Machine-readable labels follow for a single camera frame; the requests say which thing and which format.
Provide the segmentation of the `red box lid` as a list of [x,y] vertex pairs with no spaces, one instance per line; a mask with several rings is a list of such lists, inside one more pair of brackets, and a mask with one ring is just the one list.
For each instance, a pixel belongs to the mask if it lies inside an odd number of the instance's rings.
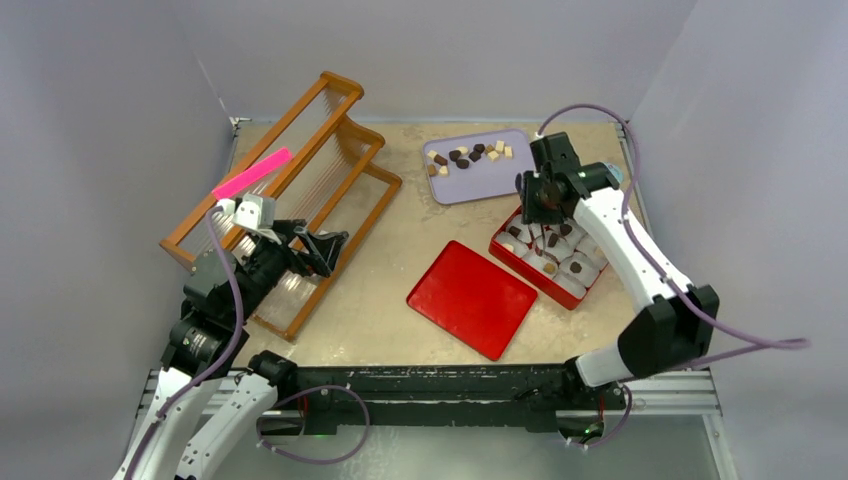
[[406,303],[478,354],[498,361],[537,298],[534,288],[451,240]]

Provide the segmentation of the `black handled metal tongs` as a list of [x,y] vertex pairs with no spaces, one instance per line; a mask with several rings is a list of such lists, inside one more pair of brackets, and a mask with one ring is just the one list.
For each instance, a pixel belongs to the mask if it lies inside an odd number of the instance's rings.
[[528,231],[531,235],[532,246],[534,252],[538,256],[543,256],[546,253],[546,235],[542,225],[530,224]]

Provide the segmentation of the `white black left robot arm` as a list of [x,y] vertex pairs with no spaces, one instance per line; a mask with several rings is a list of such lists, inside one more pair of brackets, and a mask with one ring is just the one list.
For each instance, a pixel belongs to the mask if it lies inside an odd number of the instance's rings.
[[161,359],[156,390],[118,479],[208,479],[252,421],[297,399],[293,362],[256,355],[241,383],[207,420],[204,410],[249,338],[248,317],[286,273],[328,278],[345,232],[314,234],[304,220],[275,220],[275,240],[257,236],[250,255],[224,249],[211,219],[210,250],[193,262],[181,314]]

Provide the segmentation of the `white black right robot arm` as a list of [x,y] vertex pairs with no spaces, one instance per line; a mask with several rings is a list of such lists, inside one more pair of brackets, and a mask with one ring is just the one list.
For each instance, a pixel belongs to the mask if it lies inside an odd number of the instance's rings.
[[674,267],[633,216],[616,176],[603,163],[581,164],[564,132],[529,145],[535,168],[521,175],[525,224],[574,221],[600,248],[631,297],[634,319],[617,340],[565,364],[564,399],[584,407],[601,386],[641,379],[701,358],[719,298],[709,285],[695,286]]

